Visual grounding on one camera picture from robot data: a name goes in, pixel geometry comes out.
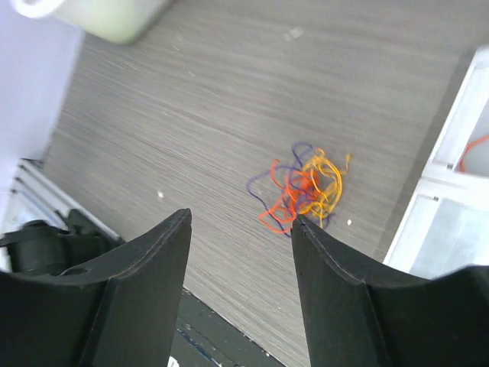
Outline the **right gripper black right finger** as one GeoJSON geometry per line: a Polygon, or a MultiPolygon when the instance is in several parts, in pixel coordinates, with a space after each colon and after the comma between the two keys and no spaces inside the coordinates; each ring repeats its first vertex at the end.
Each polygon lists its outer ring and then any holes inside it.
{"type": "Polygon", "coordinates": [[[291,230],[313,366],[486,366],[488,269],[428,280],[335,239],[309,218],[291,230]]]}

